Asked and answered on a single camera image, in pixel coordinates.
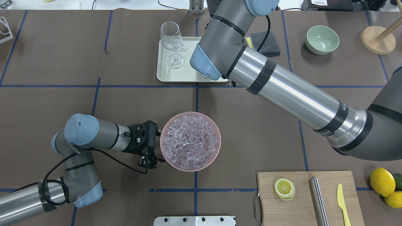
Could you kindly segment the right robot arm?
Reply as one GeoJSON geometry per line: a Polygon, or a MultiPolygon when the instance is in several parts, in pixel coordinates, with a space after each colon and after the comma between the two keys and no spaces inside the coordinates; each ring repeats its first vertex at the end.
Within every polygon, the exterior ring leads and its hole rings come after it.
{"type": "Polygon", "coordinates": [[[243,43],[256,17],[277,0],[208,0],[210,23],[190,59],[212,80],[228,78],[284,109],[342,155],[372,161],[402,158],[401,68],[368,109],[353,109],[243,43]]]}

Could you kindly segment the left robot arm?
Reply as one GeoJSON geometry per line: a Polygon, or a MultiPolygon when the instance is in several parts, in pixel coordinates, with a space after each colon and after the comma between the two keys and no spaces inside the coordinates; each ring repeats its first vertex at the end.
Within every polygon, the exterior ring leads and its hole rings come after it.
{"type": "Polygon", "coordinates": [[[66,174],[50,179],[50,171],[44,179],[1,196],[1,225],[52,212],[66,203],[79,208],[101,199],[103,190],[93,151],[136,154],[140,156],[138,166],[145,169],[141,173],[148,173],[164,162],[155,154],[159,136],[161,130],[150,120],[123,126],[91,115],[74,114],[51,141],[52,149],[62,157],[58,166],[63,164],[66,174]]]}

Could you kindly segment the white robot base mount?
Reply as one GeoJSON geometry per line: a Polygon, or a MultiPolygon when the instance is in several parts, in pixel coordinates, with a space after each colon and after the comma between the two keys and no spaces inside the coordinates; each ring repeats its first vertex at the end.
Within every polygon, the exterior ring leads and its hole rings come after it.
{"type": "Polygon", "coordinates": [[[161,216],[154,226],[236,226],[235,216],[161,216]]]}

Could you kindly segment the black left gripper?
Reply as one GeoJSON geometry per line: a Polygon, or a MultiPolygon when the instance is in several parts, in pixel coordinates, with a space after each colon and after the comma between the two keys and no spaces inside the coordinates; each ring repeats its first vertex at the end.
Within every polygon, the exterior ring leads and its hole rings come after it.
{"type": "Polygon", "coordinates": [[[155,154],[156,137],[161,135],[155,122],[148,120],[141,124],[131,125],[128,129],[128,132],[122,133],[122,137],[129,138],[129,143],[122,152],[139,155],[137,166],[146,167],[149,170],[157,168],[159,163],[166,162],[164,158],[158,158],[155,154]]]}

